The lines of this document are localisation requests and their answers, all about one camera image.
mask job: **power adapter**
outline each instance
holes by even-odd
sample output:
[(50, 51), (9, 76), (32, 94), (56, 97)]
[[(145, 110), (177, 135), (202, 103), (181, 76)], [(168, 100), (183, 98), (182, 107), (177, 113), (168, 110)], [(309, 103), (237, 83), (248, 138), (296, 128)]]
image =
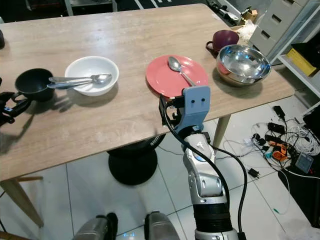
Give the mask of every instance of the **power adapter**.
[(254, 170), (253, 168), (250, 168), (248, 171), (248, 174), (250, 174), (254, 178), (259, 178), (260, 173), (256, 170)]

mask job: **metal spoon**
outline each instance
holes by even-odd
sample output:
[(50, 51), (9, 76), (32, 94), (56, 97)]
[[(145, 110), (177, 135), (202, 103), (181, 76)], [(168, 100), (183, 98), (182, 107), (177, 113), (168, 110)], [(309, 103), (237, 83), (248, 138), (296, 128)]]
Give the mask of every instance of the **metal spoon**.
[(68, 89), (83, 84), (105, 84), (107, 81), (111, 81), (112, 75), (110, 73), (102, 73), (98, 75), (92, 75), (90, 77), (49, 77), (49, 80), (53, 83), (47, 85), (51, 89)]
[(171, 68), (171, 70), (175, 72), (179, 72), (185, 78), (185, 80), (190, 84), (190, 86), (196, 86), (196, 84), (190, 79), (190, 77), (188, 77), (188, 75), (182, 71), (182, 66), (178, 61), (178, 59), (176, 59), (173, 56), (170, 56), (168, 58), (168, 65)]

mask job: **metal bowl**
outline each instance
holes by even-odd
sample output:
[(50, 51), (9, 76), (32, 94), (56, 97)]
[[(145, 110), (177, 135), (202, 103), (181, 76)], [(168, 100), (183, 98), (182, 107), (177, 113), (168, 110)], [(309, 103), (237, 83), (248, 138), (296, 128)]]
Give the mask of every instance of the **metal bowl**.
[(261, 52), (238, 44), (228, 45), (220, 50), (216, 68), (227, 83), (236, 87), (251, 86), (264, 79), (271, 71), (269, 61)]

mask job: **red plate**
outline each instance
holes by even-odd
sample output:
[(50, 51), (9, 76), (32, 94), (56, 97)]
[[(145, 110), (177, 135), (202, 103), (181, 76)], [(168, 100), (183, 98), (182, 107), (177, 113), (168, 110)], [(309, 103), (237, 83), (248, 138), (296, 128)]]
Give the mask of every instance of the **red plate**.
[(180, 96), (182, 89), (190, 87), (182, 75), (169, 68), (170, 56), (178, 59), (182, 70), (196, 85), (208, 85), (208, 75), (199, 63), (186, 56), (164, 55), (154, 59), (146, 69), (146, 80), (154, 91), (171, 98)]

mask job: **table top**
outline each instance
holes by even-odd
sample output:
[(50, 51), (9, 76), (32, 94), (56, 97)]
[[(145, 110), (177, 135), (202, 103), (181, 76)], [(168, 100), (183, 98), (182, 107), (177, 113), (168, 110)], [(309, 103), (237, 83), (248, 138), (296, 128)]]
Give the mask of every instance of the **table top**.
[(71, 62), (85, 56), (107, 57), (120, 72), (108, 94), (57, 90), (51, 101), (32, 102), (14, 124), (3, 125), (0, 181), (167, 133), (159, 98), (145, 78), (148, 64), (161, 55), (187, 56), (204, 67), (211, 88), (206, 121), (294, 92), (275, 71), (249, 88), (223, 83), (205, 44), (228, 27), (204, 4), (13, 22), (0, 29), (5, 38), (0, 92), (15, 92), (15, 79), (28, 69), (63, 76)]

